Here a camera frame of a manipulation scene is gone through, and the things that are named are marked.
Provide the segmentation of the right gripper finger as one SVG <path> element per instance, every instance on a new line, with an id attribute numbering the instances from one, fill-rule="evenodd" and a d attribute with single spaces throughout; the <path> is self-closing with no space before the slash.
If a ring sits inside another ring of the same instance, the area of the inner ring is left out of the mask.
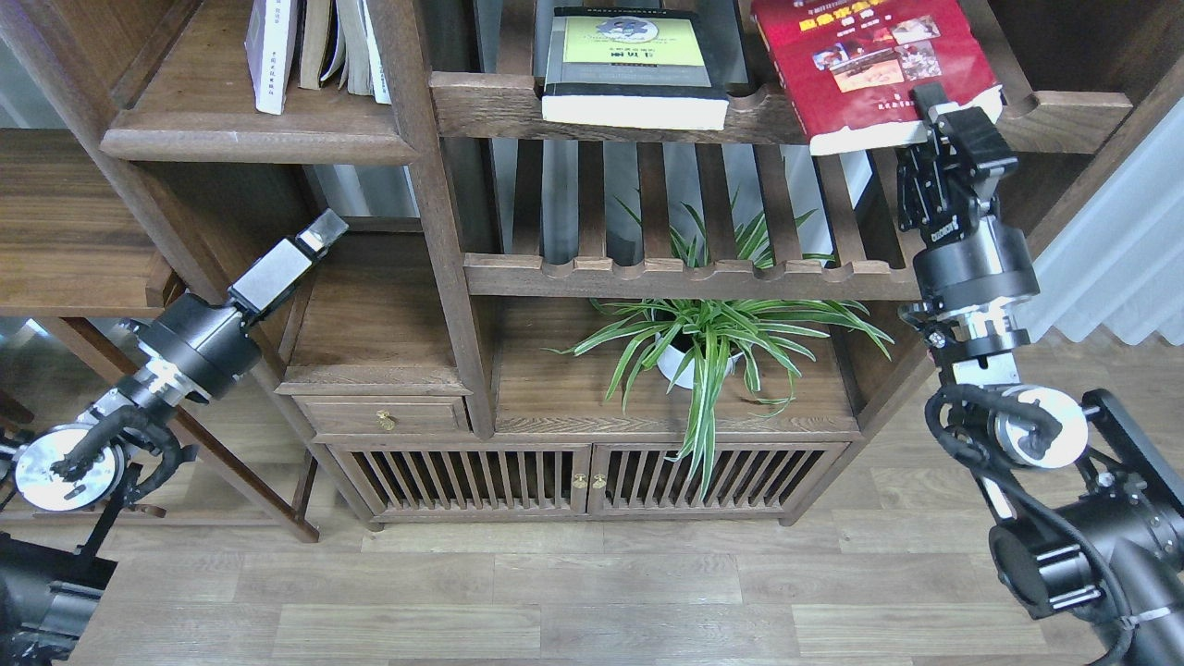
<path id="1" fill-rule="evenodd" d="M 1018 156 L 985 110 L 957 105 L 939 81 L 918 85 L 912 97 L 926 132 L 924 142 L 912 147 L 912 164 L 922 177 L 993 186 L 1018 168 Z"/>

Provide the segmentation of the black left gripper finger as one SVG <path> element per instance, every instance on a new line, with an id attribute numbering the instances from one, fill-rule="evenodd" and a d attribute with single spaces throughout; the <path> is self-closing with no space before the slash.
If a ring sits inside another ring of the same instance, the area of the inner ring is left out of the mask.
<path id="1" fill-rule="evenodd" d="M 282 306 L 301 278 L 313 265 L 317 265 L 348 228 L 350 225 L 342 216 L 330 209 L 324 210 L 300 235 L 285 237 L 270 252 L 255 261 L 229 287 L 229 302 L 242 310 L 246 325 L 266 319 Z"/>

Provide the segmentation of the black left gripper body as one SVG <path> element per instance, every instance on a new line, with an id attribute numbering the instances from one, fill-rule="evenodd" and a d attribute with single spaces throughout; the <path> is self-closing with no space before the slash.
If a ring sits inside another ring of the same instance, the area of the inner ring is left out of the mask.
<path id="1" fill-rule="evenodd" d="M 124 319 L 148 361 L 118 392 L 140 408 L 218 401 L 260 358 L 247 332 L 258 316 L 240 300 L 211 306 L 186 292 L 152 322 Z"/>

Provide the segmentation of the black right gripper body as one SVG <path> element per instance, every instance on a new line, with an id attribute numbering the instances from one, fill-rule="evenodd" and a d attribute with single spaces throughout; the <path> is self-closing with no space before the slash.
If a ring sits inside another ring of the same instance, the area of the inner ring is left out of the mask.
<path id="1" fill-rule="evenodd" d="M 920 301 L 899 315 L 938 357 L 989 357 L 1029 344 L 1012 316 L 1040 294 L 1024 235 L 1000 220 L 995 188 L 1018 165 L 1003 148 L 897 151 L 901 230 L 925 243 L 913 260 Z"/>

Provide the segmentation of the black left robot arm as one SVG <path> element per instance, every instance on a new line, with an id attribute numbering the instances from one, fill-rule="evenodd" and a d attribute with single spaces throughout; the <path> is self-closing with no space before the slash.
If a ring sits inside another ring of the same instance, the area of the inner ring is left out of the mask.
<path id="1" fill-rule="evenodd" d="M 67 660 L 116 570 L 98 555 L 129 510 L 197 457 L 170 429 L 182 401 L 218 401 L 260 358 L 249 337 L 347 232 L 327 209 L 279 241 L 229 287 L 221 305 L 189 292 L 152 322 L 131 325 L 144 366 L 126 374 L 76 421 L 4 438 L 4 479 L 38 510 L 71 512 L 104 501 L 88 540 L 41 547 L 4 534 L 4 664 Z"/>

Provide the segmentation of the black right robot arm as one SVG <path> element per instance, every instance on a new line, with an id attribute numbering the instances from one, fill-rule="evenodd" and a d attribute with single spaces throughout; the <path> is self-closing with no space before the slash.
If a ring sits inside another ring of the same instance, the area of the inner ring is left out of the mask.
<path id="1" fill-rule="evenodd" d="M 897 151 L 899 225 L 925 246 L 920 300 L 899 314 L 939 371 L 926 425 L 980 488 L 991 561 L 1028 615 L 1089 623 L 1100 665 L 1179 665 L 1180 476 L 1107 389 L 1019 379 L 1012 353 L 1030 337 L 1012 308 L 1040 281 L 997 194 L 1018 156 L 938 81 L 912 97 L 922 130 Z"/>

